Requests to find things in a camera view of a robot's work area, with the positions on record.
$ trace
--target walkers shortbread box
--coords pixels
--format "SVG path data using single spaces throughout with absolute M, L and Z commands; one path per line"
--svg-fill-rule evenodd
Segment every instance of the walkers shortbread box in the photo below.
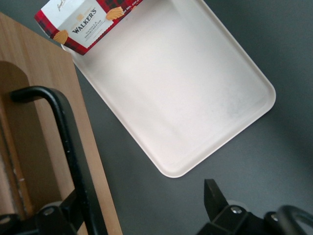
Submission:
M 35 19 L 53 40 L 84 55 L 142 0 L 50 0 Z

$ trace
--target metal screw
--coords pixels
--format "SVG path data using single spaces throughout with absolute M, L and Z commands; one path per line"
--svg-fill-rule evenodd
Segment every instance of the metal screw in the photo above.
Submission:
M 2 220 L 0 220 L 0 224 L 6 224 L 8 222 L 10 222 L 11 218 L 9 216 L 3 218 Z
M 50 215 L 54 212 L 54 208 L 50 207 L 47 210 L 44 211 L 44 215 Z
M 272 214 L 271 217 L 272 217 L 272 219 L 275 220 L 276 222 L 278 221 L 278 219 L 277 219 L 277 214 L 276 214 L 276 213 Z
M 234 214 L 240 214 L 243 212 L 239 207 L 232 207 L 230 209 Z

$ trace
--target black plastic part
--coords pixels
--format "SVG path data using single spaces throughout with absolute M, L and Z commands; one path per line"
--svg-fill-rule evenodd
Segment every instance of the black plastic part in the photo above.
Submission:
M 278 223 L 285 235 L 307 235 L 298 221 L 313 228 L 313 215 L 294 206 L 282 206 L 277 211 Z
M 272 234 L 283 235 L 283 230 L 278 223 L 277 213 L 274 211 L 267 212 L 264 216 L 265 228 Z
M 273 229 L 264 219 L 248 212 L 245 229 L 239 233 L 243 235 L 281 235 Z
M 36 227 L 40 235 L 76 235 L 77 231 L 68 223 L 59 207 L 42 209 L 35 216 Z
M 58 90 L 41 86 L 16 90 L 10 95 L 14 102 L 30 102 L 40 98 L 48 101 L 55 116 L 88 234 L 107 235 L 74 114 L 66 97 Z
M 35 225 L 35 216 L 27 220 L 20 221 L 17 214 L 7 214 L 1 217 L 11 217 L 10 229 L 7 230 L 8 223 L 0 223 L 0 235 L 38 235 L 38 229 Z
M 84 222 L 84 218 L 80 210 L 75 190 L 61 203 L 59 208 L 61 209 L 66 220 L 70 222 L 78 231 Z
M 16 214 L 4 214 L 0 215 L 0 234 L 6 235 L 14 231 L 14 228 L 20 222 L 20 218 Z
M 239 229 L 245 224 L 248 217 L 247 211 L 239 206 L 227 206 L 224 210 L 212 221 L 212 223 L 236 234 Z
M 204 181 L 204 206 L 211 221 L 228 206 L 220 188 L 212 179 Z

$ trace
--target shortbread cookie image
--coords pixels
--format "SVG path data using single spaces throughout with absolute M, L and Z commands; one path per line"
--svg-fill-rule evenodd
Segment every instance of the shortbread cookie image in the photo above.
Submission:
M 121 6 L 111 9 L 106 16 L 109 21 L 116 20 L 124 15 L 123 8 Z
M 68 38 L 68 32 L 66 30 L 62 30 L 62 31 L 56 33 L 53 40 L 64 45 L 64 43 L 67 41 L 67 38 Z

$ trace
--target gray table surface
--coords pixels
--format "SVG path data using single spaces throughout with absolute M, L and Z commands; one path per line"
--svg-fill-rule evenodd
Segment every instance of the gray table surface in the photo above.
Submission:
M 45 37 L 47 0 L 0 11 Z M 274 107 L 185 176 L 163 176 L 77 71 L 125 235 L 194 235 L 207 221 L 203 181 L 259 217 L 290 204 L 313 213 L 313 1 L 206 0 L 276 89 Z

